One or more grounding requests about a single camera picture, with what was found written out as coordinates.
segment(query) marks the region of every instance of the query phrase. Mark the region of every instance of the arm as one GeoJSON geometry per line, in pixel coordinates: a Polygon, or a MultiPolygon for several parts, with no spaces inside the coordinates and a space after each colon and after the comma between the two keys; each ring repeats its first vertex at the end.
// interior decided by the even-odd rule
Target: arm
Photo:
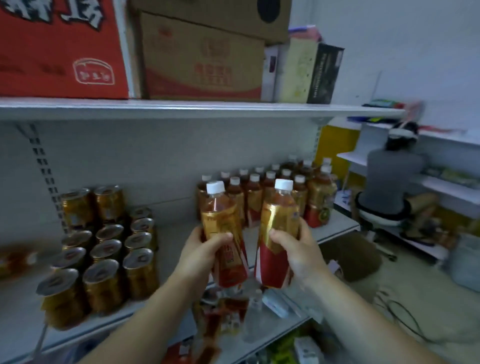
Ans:
{"type": "Polygon", "coordinates": [[[195,228],[182,250],[179,263],[167,282],[143,309],[115,330],[81,360],[81,364],[159,363],[185,312],[204,292],[216,251],[232,235],[217,234],[200,242],[202,229],[195,228]]]}
{"type": "Polygon", "coordinates": [[[328,324],[360,363],[445,363],[328,271],[303,219],[300,241],[283,231],[270,237],[285,248],[295,276],[318,298],[328,324]]]}

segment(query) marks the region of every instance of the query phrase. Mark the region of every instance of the hand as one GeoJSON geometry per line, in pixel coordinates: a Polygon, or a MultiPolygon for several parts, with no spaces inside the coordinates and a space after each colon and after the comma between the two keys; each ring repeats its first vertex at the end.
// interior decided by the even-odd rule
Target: hand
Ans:
{"type": "Polygon", "coordinates": [[[213,238],[202,243],[202,227],[193,229],[181,251],[180,260],[172,277],[187,281],[194,294],[193,299],[200,299],[208,284],[208,275],[215,262],[215,253],[224,244],[232,242],[231,232],[215,234],[213,238]]]}
{"type": "Polygon", "coordinates": [[[293,273],[304,284],[308,285],[319,276],[330,274],[318,243],[313,239],[304,219],[300,218],[300,240],[285,231],[275,229],[270,230],[270,238],[287,251],[293,273]]]}

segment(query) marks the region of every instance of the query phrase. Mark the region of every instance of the black box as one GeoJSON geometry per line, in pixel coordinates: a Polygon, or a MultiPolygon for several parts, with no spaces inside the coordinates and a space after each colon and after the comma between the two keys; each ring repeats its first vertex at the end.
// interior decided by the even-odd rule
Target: black box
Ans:
{"type": "Polygon", "coordinates": [[[307,104],[329,104],[342,63],[344,48],[318,43],[307,104]]]}

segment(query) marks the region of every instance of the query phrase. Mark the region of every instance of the brown cardboard box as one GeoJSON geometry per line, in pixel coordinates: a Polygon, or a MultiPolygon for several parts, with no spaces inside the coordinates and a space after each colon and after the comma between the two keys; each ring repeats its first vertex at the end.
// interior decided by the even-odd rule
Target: brown cardboard box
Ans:
{"type": "Polygon", "coordinates": [[[291,0],[132,0],[134,8],[268,41],[288,40],[291,0]]]}
{"type": "Polygon", "coordinates": [[[260,101],[264,42],[140,13],[150,98],[260,101]]]}

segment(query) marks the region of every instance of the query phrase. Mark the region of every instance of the cardboard box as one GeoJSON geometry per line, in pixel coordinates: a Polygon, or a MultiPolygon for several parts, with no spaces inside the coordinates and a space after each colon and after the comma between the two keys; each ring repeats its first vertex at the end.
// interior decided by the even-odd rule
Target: cardboard box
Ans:
{"type": "Polygon", "coordinates": [[[129,97],[112,0],[0,7],[0,95],[129,97]]]}
{"type": "Polygon", "coordinates": [[[132,0],[134,8],[270,43],[288,40],[291,0],[132,0]]]}
{"type": "Polygon", "coordinates": [[[276,67],[278,61],[278,47],[265,47],[264,73],[262,76],[262,102],[273,102],[275,91],[276,67]]]}
{"type": "Polygon", "coordinates": [[[150,98],[260,101],[264,42],[140,13],[150,98]]]}
{"type": "Polygon", "coordinates": [[[308,104],[330,104],[344,48],[318,43],[308,104]]]}
{"type": "Polygon", "coordinates": [[[317,42],[310,39],[290,39],[280,46],[275,81],[275,102],[305,104],[312,82],[317,42]]]}

